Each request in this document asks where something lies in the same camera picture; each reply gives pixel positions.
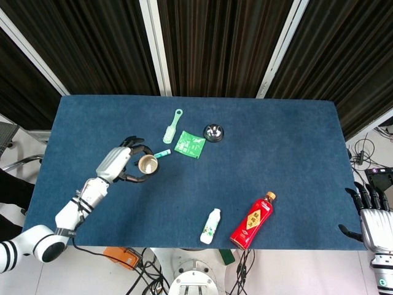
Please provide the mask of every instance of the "blue felt tablecloth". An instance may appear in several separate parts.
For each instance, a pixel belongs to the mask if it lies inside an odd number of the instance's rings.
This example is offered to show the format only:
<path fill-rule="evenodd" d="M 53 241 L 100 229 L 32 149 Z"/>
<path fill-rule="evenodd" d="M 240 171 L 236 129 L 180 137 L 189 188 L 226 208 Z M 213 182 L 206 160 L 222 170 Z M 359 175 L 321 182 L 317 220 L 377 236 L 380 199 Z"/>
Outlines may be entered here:
<path fill-rule="evenodd" d="M 162 138 L 174 111 L 183 109 L 171 144 Z M 185 130 L 202 136 L 207 124 L 225 130 L 193 159 L 174 147 Z M 77 243 L 94 246 L 235 248 L 230 234 L 255 200 L 273 191 L 274 213 L 255 249 L 364 249 L 338 229 L 359 231 L 345 187 L 353 176 L 334 104 L 310 100 L 255 100 L 131 95 L 73 95 L 61 99 L 26 218 L 56 228 L 55 215 L 106 154 L 127 136 L 154 152 L 172 149 L 160 171 L 141 184 L 117 182 L 78 229 Z M 131 164 L 128 170 L 136 174 Z M 199 241 L 214 208 L 221 222 L 211 245 Z"/>

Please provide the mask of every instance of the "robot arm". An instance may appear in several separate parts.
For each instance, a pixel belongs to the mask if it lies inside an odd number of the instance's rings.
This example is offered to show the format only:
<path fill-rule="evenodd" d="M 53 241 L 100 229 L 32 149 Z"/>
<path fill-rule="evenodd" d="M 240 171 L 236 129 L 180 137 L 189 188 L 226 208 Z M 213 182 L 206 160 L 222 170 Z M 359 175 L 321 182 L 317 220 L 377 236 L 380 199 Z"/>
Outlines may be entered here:
<path fill-rule="evenodd" d="M 56 215 L 55 232 L 39 225 L 12 240 L 0 242 L 0 272 L 14 269 L 22 256 L 27 254 L 33 254 L 41 262 L 53 261 L 64 251 L 69 238 L 76 236 L 77 228 L 86 217 L 105 198 L 110 184 L 117 180 L 145 181 L 150 175 L 135 177 L 125 174 L 125 166 L 132 155 L 139 152 L 153 154 L 147 146 L 134 145 L 141 142 L 143 139 L 131 136 L 108 153 L 96 169 L 97 177 L 88 179 L 82 190 L 77 191 L 76 196 Z"/>
<path fill-rule="evenodd" d="M 380 294 L 393 294 L 393 213 L 383 191 L 366 184 L 355 183 L 360 195 L 346 189 L 360 216 L 362 234 L 350 232 L 345 226 L 338 227 L 347 237 L 364 243 L 375 254 L 371 261 Z"/>

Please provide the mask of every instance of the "green packet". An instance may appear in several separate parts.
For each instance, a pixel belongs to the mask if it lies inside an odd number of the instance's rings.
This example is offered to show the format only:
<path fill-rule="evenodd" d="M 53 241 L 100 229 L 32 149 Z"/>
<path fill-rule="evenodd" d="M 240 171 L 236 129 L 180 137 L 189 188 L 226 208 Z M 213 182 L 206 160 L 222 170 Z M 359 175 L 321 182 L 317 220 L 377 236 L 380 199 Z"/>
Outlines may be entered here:
<path fill-rule="evenodd" d="M 201 155 L 205 141 L 206 139 L 204 138 L 183 131 L 174 150 L 183 155 L 198 159 Z"/>

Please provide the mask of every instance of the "white bottle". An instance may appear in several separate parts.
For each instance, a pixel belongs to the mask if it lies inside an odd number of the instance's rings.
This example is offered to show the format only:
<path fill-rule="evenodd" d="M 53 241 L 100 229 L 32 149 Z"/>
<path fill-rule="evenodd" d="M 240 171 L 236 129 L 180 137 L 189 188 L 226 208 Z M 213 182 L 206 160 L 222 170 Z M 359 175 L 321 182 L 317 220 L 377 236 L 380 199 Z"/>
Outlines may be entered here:
<path fill-rule="evenodd" d="M 221 210 L 215 208 L 211 213 L 209 214 L 209 218 L 206 221 L 206 224 L 204 225 L 204 229 L 201 234 L 201 242 L 205 244 L 210 244 L 211 241 L 213 241 L 213 235 L 216 232 L 216 228 L 218 223 L 220 222 L 220 212 Z"/>

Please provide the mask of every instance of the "red bottle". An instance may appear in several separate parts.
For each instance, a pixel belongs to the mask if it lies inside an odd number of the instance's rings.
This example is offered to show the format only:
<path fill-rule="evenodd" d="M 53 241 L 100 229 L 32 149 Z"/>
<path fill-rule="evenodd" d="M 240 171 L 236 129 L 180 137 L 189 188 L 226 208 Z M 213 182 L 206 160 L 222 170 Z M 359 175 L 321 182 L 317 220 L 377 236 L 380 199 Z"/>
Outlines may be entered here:
<path fill-rule="evenodd" d="M 268 192 L 263 199 L 256 201 L 246 218 L 231 235 L 230 240 L 240 249 L 245 250 L 250 247 L 252 240 L 257 234 L 262 224 L 273 213 L 272 203 L 276 195 Z"/>

